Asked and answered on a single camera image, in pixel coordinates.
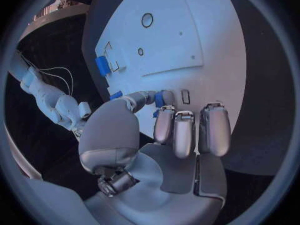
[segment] blue plastic part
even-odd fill
[[[114,93],[113,95],[111,95],[109,97],[110,100],[113,100],[113,99],[117,99],[119,97],[122,97],[123,96],[123,93],[121,91],[117,91],[116,93]]]
[[[159,115],[160,110],[157,109],[154,113],[153,113],[153,118],[157,118]]]
[[[109,63],[105,56],[99,56],[95,59],[95,61],[102,77],[111,73]]]
[[[163,91],[159,91],[154,96],[155,106],[157,108],[161,108],[162,106],[166,105],[163,98]]]

